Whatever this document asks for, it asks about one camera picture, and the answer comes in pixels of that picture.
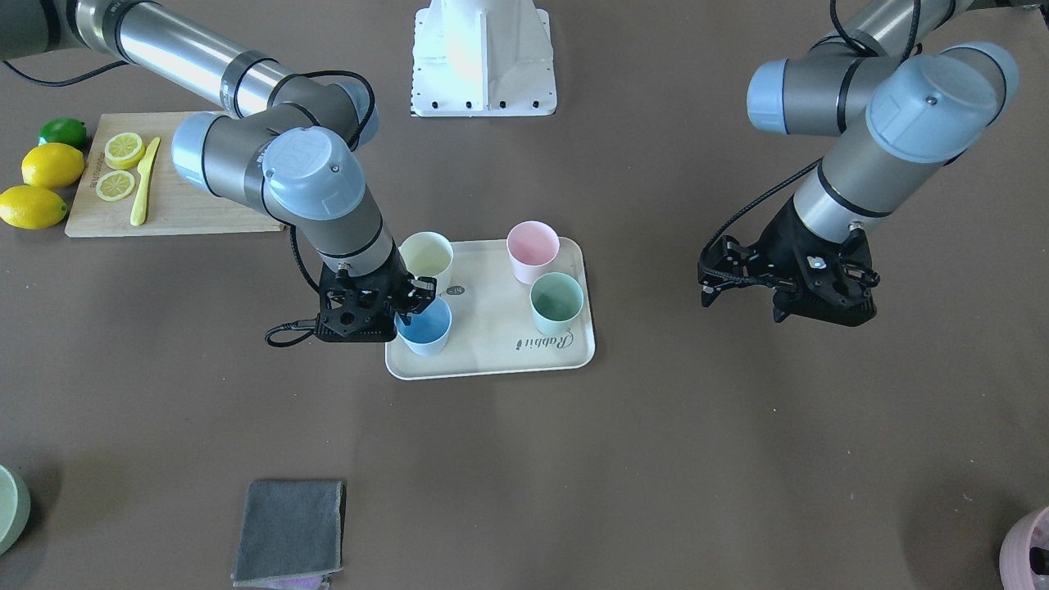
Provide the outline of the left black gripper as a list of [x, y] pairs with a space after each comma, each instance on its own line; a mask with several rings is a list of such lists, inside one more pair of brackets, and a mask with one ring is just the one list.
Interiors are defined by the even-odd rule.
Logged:
[[844, 326], [873, 319], [877, 307], [872, 290], [880, 277], [870, 259], [866, 232], [847, 229], [842, 243], [821, 238], [802, 224], [789, 201], [757, 243], [744, 247], [724, 235], [731, 224], [764, 199], [749, 202], [701, 250], [697, 262], [701, 305], [712, 305], [720, 293], [731, 288], [764, 285], [774, 291], [776, 324], [792, 315]]

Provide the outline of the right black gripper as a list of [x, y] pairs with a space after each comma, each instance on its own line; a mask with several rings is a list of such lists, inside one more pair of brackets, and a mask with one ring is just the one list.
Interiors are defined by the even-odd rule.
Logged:
[[406, 269], [397, 249], [374, 271], [349, 274], [343, 264], [320, 276], [320, 312], [316, 336], [327, 343], [386, 343], [397, 338], [397, 324], [413, 319], [438, 296], [434, 277], [415, 277]]

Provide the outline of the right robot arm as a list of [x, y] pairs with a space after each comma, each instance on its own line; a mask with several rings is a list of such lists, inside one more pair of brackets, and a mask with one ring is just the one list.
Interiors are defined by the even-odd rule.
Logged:
[[356, 149], [377, 130], [359, 75], [297, 73], [154, 1], [4, 1], [5, 60], [90, 48], [140, 65], [220, 106], [194, 113], [170, 142], [183, 180], [287, 225], [325, 264], [311, 281], [316, 318], [300, 338], [386, 343], [436, 298], [435, 279], [405, 268]]

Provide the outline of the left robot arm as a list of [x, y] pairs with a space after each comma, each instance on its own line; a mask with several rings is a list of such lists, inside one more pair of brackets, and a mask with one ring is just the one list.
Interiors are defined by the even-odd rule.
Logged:
[[702, 305], [724, 291], [771, 288], [773, 318], [858, 326], [879, 285], [869, 232], [934, 173], [970, 149], [1011, 104], [1019, 68], [993, 43], [919, 52], [928, 33], [983, 1], [873, 1], [801, 59], [767, 62], [747, 112], [775, 134], [835, 136], [792, 175], [799, 188], [745, 246], [720, 229], [701, 250]]

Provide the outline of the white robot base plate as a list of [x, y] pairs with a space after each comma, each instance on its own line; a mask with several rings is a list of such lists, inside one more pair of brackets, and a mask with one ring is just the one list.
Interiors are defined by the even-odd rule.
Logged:
[[432, 1], [415, 15], [410, 112], [553, 115], [550, 16], [532, 1]]

